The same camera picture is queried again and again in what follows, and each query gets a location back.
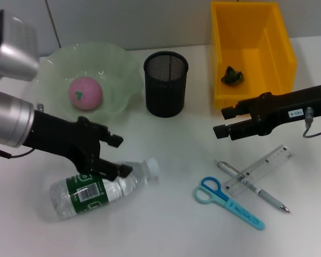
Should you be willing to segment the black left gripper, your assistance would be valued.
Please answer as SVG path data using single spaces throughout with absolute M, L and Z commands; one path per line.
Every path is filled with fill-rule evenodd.
M 123 137 L 85 117 L 69 122 L 55 116 L 35 116 L 24 146 L 65 157 L 79 173 L 94 173 L 109 181 L 126 178 L 133 168 L 99 159 L 100 142 L 119 147 Z

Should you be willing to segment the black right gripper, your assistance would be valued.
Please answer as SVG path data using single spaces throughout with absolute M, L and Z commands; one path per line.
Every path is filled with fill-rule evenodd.
M 213 127 L 218 139 L 238 140 L 253 135 L 268 135 L 282 124 L 306 120 L 312 123 L 321 116 L 321 86 L 282 95 L 264 93 L 257 98 L 239 101 L 235 107 L 222 108 L 225 120 L 250 115 L 250 120 Z

